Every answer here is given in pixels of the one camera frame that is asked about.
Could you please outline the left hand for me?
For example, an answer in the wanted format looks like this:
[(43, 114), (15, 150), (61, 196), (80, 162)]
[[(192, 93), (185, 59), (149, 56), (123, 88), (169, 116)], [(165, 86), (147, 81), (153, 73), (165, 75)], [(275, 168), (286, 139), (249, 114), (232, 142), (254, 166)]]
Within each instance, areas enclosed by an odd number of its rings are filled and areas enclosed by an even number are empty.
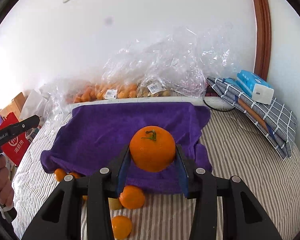
[(0, 155), (0, 204), (8, 207), (12, 206), (14, 191), (9, 180), (9, 170), (6, 167), (6, 158)]

